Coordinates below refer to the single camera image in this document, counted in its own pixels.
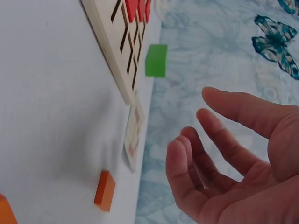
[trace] wooden puzzle board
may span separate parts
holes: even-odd
[[[82,3],[125,102],[133,104],[150,0]]]

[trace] green block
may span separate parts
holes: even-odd
[[[167,68],[166,44],[151,44],[145,59],[145,75],[148,77],[166,77]]]

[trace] hand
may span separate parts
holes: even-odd
[[[186,127],[168,146],[166,174],[178,207],[200,224],[299,223],[299,107],[246,93],[205,88],[217,113],[268,138],[270,164],[243,148],[207,109],[197,118],[224,159],[243,176],[221,174],[195,129]]]

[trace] bedsheet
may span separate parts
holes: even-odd
[[[273,60],[273,52],[279,54],[280,60],[289,53],[293,62],[299,63],[299,35],[296,35],[299,16],[290,15],[280,3],[277,0],[169,0],[170,10],[162,25],[160,41],[169,46],[168,71],[166,79],[154,81],[137,224],[194,223],[175,205],[165,175],[167,145],[185,126],[198,130],[206,151],[223,174],[242,179],[224,161],[196,120],[196,111],[207,108],[201,96],[203,87],[243,91],[275,103],[298,105],[296,64],[291,60],[287,65]],[[287,39],[292,38],[283,48],[273,47],[265,40],[281,31],[272,30],[278,22],[292,28]],[[266,139],[218,117],[244,147],[268,160]]]

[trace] orange block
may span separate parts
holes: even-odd
[[[0,195],[0,223],[18,224],[7,199],[3,195]]]
[[[113,177],[109,171],[103,170],[94,199],[94,203],[103,211],[110,211],[114,189],[115,181]]]

